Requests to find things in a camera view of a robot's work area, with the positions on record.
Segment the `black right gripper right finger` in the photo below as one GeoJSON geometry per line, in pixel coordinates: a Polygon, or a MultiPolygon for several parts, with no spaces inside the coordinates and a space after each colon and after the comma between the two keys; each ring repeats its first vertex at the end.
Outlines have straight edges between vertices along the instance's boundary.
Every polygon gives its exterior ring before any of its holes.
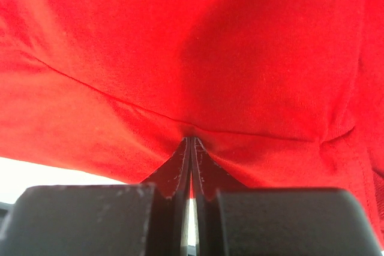
{"type": "Polygon", "coordinates": [[[338,188],[248,188],[191,139],[197,255],[380,255],[356,198],[338,188]]]}

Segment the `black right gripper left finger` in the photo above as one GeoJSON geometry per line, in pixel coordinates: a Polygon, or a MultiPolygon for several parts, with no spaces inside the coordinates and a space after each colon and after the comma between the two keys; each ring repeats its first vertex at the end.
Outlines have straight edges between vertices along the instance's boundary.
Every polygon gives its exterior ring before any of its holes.
{"type": "Polygon", "coordinates": [[[1,225],[2,255],[187,255],[191,141],[131,185],[28,188],[1,225]]]}

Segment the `red t shirt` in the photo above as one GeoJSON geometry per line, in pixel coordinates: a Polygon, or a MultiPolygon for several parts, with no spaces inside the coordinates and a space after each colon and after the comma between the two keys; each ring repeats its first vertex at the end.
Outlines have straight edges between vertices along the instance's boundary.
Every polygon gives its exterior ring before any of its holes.
{"type": "Polygon", "coordinates": [[[139,182],[186,136],[383,234],[383,0],[1,0],[1,156],[139,182]]]}

